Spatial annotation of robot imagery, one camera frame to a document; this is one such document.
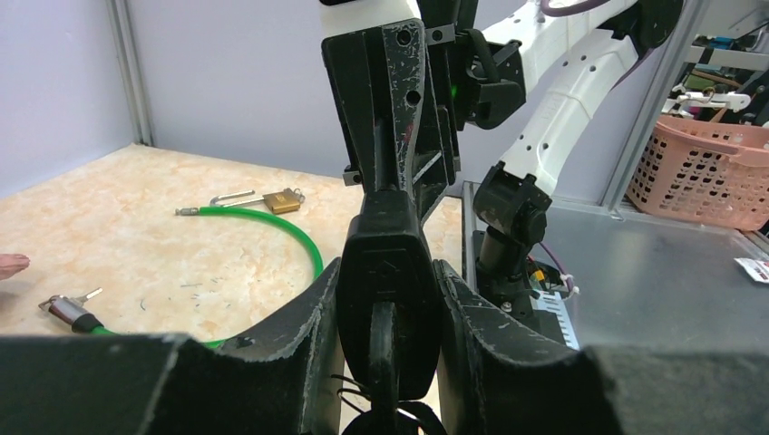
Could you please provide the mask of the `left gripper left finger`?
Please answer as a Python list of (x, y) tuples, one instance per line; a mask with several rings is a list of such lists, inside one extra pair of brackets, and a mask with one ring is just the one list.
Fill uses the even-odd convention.
[(336, 434), (338, 268), (218, 350), (173, 333), (5, 338), (1, 431)]

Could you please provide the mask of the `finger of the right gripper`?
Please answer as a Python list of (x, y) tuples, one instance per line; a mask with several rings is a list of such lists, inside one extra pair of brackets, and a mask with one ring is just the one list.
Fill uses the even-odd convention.
[(405, 192), (425, 222), (454, 183), (455, 136), (435, 96), (418, 18), (327, 37), (323, 61), (345, 139), (348, 186)]

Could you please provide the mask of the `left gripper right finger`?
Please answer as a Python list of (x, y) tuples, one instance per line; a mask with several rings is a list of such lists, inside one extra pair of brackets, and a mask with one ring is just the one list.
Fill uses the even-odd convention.
[(450, 434), (765, 434), (765, 351), (573, 350), (433, 264), (443, 297), (440, 413)]

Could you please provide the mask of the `black padlock with keys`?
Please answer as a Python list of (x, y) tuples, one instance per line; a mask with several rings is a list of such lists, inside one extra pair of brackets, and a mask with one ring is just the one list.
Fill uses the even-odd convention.
[(353, 434), (406, 434), (397, 406), (428, 392), (440, 353), (441, 296), (423, 226), (403, 191), (364, 196), (336, 282), (336, 320), (355, 381), (371, 403)]

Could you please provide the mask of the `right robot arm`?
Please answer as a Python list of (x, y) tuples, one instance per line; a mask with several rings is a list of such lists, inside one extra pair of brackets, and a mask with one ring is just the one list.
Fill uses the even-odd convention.
[(673, 33), (679, 1), (529, 1), (483, 30), (473, 1), (323, 1), (322, 55), (364, 205), (338, 285), (354, 295), (437, 284), (423, 223), (455, 180), (457, 134), (499, 127), (560, 74), (477, 192), (477, 266), (526, 277), (562, 168), (613, 88)]

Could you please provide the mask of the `small white paper label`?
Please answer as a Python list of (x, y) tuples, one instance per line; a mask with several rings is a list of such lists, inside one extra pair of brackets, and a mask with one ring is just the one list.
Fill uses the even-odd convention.
[(735, 262), (757, 283), (769, 283), (769, 269), (767, 260), (752, 258), (736, 258)]

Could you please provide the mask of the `pink plastic basket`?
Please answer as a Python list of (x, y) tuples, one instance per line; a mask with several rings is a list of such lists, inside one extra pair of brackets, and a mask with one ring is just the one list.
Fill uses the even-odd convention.
[(768, 220), (768, 130), (662, 115), (626, 196), (659, 218), (758, 230)]

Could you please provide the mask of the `pink cloth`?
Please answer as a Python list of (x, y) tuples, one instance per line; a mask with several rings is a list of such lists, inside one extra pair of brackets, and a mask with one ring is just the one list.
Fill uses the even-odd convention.
[(25, 271), (31, 264), (28, 256), (23, 254), (0, 255), (0, 280), (9, 279), (20, 272)]

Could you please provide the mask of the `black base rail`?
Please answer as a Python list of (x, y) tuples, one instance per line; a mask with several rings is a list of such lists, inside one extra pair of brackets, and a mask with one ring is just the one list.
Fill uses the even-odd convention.
[(493, 278), (480, 269), (484, 236), (483, 231), (474, 230), (471, 241), (465, 245), (473, 250), (465, 254), (465, 280), (508, 316), (538, 334), (578, 350), (579, 340), (565, 305), (565, 300), (579, 291), (573, 276), (562, 273), (559, 266), (528, 256), (520, 279)]

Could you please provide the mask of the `aluminium frame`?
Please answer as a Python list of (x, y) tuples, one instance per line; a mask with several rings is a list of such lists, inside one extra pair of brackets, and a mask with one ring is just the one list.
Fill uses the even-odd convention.
[[(141, 143), (345, 174), (316, 2), (117, 8)], [(760, 254), (746, 236), (643, 215), (619, 198), (683, 49), (659, 49), (602, 102), (560, 174), (546, 242), (580, 287), (555, 307), (576, 345), (768, 345), (768, 288), (736, 263)]]

